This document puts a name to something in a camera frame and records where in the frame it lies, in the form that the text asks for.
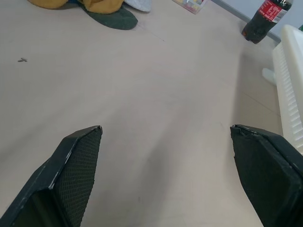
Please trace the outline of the clear plastic box colourful bits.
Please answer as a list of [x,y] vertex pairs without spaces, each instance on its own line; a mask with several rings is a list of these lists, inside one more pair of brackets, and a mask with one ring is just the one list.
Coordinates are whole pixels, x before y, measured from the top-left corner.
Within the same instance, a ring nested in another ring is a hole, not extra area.
[[203,6],[208,0],[173,0],[175,3],[190,11],[193,14],[197,14],[201,11]]

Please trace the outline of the light grey sock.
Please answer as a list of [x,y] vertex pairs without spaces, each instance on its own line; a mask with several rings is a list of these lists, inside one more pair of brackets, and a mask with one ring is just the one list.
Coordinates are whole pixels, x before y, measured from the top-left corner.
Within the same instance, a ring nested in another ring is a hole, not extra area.
[[151,0],[124,0],[124,3],[142,12],[151,10]]

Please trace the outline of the white plastic basket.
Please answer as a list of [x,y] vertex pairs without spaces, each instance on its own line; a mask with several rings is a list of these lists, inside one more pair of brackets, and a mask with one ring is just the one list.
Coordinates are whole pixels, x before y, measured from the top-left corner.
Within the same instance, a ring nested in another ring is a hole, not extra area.
[[303,31],[282,28],[273,63],[283,137],[303,155]]

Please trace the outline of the dark green sock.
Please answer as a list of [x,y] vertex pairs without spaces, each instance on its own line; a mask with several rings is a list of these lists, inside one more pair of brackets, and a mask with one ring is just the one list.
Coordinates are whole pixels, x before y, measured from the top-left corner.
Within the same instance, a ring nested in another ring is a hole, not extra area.
[[100,14],[90,12],[83,5],[80,5],[92,19],[98,23],[113,29],[132,30],[137,26],[138,20],[133,13],[125,9],[123,6],[116,12],[111,14]]

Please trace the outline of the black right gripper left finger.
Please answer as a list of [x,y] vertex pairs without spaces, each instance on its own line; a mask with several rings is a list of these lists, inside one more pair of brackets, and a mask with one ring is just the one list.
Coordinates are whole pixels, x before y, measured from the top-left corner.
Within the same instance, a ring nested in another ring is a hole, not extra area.
[[94,185],[99,125],[60,142],[0,218],[0,227],[80,227]]

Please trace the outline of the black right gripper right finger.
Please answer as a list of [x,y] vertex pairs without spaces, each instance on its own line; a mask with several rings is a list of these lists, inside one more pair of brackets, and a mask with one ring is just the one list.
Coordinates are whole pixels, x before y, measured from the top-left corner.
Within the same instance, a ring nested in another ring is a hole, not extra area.
[[303,156],[282,136],[230,127],[241,185],[264,227],[303,227]]

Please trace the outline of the mustard yellow sock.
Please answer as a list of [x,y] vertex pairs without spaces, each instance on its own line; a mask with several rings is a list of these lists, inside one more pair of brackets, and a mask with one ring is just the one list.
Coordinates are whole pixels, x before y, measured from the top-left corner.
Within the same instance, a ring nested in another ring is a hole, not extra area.
[[[45,9],[58,9],[66,4],[69,0],[27,0],[31,4],[45,8]],[[111,14],[118,11],[124,0],[75,0],[84,6],[89,12]]]

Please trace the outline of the cola bottle red label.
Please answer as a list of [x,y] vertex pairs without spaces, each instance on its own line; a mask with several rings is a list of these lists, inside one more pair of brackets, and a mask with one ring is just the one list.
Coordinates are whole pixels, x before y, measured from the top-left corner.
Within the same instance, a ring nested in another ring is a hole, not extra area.
[[292,7],[294,0],[264,0],[242,30],[247,41],[258,44]]

